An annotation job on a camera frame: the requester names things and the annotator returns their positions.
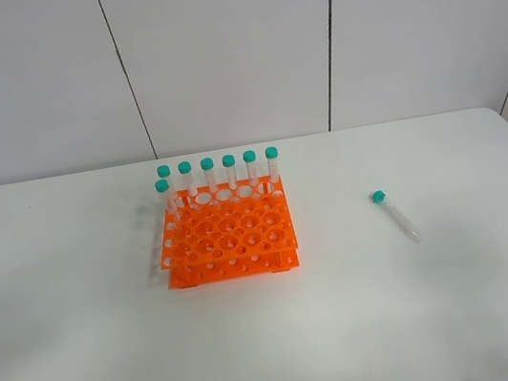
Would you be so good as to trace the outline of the green-capped test tube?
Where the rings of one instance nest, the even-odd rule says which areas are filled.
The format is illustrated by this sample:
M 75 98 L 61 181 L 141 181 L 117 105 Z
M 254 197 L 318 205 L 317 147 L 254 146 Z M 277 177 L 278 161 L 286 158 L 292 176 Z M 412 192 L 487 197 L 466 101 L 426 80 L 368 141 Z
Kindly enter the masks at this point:
M 388 216 L 389 219 L 405 234 L 412 239 L 415 243 L 422 243 L 422 236 L 419 231 L 414 227 L 413 223 L 396 207 L 386 193 L 382 190 L 376 190 L 370 194 L 370 200 L 376 206 L 381 208 L 382 212 Z

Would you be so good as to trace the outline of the rear row tube far right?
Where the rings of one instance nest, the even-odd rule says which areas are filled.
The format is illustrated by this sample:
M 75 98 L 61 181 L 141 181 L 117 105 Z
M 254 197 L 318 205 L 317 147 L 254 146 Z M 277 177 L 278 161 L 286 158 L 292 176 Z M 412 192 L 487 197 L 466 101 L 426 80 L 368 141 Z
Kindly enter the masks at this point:
M 273 146 L 268 146 L 265 148 L 265 156 L 268 162 L 267 168 L 271 183 L 277 183 L 280 180 L 278 167 L 278 149 Z

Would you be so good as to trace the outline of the orange plastic test tube rack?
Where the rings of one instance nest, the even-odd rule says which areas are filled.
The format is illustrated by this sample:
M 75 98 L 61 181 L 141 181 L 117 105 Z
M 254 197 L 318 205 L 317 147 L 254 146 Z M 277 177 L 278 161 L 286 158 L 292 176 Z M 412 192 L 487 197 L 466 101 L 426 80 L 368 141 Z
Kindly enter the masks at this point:
M 183 289 L 297 268 L 298 243 L 283 182 L 239 180 L 217 193 L 200 186 L 178 192 L 175 214 L 164 215 L 160 268 Z

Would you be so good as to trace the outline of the second row tube left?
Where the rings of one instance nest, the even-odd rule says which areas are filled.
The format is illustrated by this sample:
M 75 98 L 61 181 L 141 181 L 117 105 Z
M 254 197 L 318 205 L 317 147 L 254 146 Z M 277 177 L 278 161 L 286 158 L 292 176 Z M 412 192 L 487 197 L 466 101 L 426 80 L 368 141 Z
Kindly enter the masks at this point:
M 165 213 L 172 219 L 172 223 L 176 228 L 180 226 L 180 212 L 176 206 L 176 200 L 172 199 L 171 194 L 168 191 L 167 182 L 164 180 L 157 180 L 155 182 L 155 189 L 161 195 L 163 204 L 165 207 Z

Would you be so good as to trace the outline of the rear row tube far left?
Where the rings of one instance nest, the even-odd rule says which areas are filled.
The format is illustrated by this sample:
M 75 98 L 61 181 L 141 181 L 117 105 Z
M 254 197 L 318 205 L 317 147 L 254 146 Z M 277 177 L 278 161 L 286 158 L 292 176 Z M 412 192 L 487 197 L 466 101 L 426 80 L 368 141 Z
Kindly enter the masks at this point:
M 175 200 L 177 198 L 176 194 L 176 187 L 174 186 L 174 183 L 172 182 L 172 176 L 171 176 L 171 170 L 168 165 L 161 164 L 157 168 L 158 177 L 161 180 L 164 180 L 167 182 L 168 185 L 168 191 L 172 196 L 172 199 Z

